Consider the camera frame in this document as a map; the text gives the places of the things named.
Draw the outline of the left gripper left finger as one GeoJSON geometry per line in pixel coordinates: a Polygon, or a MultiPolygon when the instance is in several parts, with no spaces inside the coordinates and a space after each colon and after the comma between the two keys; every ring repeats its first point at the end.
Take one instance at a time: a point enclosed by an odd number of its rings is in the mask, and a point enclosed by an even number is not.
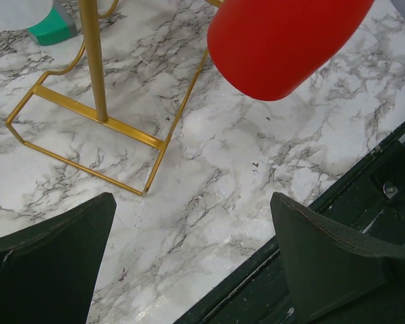
{"type": "Polygon", "coordinates": [[[0,238],[0,323],[85,323],[116,201],[104,192],[0,238]]]}

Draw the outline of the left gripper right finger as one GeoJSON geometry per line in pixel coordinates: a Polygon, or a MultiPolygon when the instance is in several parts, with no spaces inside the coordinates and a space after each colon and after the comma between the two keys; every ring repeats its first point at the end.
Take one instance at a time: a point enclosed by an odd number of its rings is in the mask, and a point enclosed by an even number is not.
{"type": "Polygon", "coordinates": [[[271,213],[298,323],[405,323],[405,246],[280,192],[271,197],[271,213]]]}

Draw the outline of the red wine glass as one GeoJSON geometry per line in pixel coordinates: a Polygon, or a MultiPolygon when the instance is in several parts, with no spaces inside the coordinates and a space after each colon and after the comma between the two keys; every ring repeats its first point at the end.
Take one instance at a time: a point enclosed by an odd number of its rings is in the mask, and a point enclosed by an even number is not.
{"type": "Polygon", "coordinates": [[[291,94],[351,38],[372,1],[224,1],[207,45],[220,74],[262,101],[291,94]]]}

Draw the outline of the front clear wine glass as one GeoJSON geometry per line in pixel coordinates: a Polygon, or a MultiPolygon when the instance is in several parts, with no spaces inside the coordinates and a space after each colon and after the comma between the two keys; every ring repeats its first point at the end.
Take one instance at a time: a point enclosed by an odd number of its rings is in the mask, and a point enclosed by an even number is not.
{"type": "Polygon", "coordinates": [[[0,0],[0,31],[24,30],[44,20],[53,0],[0,0]]]}

